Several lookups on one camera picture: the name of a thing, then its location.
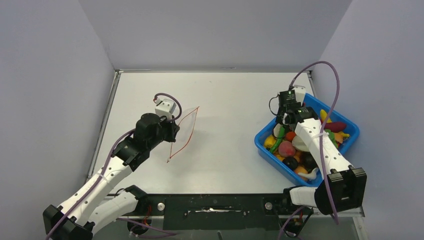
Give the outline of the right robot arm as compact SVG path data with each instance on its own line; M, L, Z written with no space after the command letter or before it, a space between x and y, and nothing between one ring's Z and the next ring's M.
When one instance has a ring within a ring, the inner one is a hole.
M305 143L322 175L318 187L297 186L288 190L281 199L282 209L289 214L301 206L317 208L324 215L356 209L362 206L367 174L354 167L335 147L324 123L310 106L296 99L294 90L278 95L277 119L290 127Z

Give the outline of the green chili pepper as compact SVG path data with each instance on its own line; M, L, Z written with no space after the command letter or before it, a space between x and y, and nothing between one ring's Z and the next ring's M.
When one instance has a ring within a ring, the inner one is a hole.
M275 138L275 143L270 147L269 152L274 154L286 136L286 127L281 124L277 124L272 130L271 135Z

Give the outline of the clear zip bag orange zipper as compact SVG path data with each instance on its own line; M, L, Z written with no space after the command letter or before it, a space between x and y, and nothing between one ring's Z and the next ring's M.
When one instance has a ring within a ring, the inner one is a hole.
M176 155L181 153L190 143L194 133L199 108L199 106L196 106L182 112L182 118L177 122L177 126L180 127L180 129L175 138L176 142L170 145L167 163L175 159Z

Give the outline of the green lettuce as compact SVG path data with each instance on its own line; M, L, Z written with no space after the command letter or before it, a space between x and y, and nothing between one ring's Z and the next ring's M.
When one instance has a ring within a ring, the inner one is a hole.
M327 133L327 136L330 139L330 141L332 142L332 144L338 149L339 148L339 144L336 141L335 133L332 132L332 131L330 131L329 129L325 129L324 131Z

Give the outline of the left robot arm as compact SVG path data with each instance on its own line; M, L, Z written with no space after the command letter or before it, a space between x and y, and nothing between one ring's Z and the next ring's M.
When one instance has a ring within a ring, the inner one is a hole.
M132 212L144 194L130 187L117 200L102 200L123 179L150 157L160 143L174 143L180 126L174 120L145 113L135 128L124 133L112 145L104 165L76 193L58 206L49 205L42 213L46 239L91 240L94 234L119 216Z

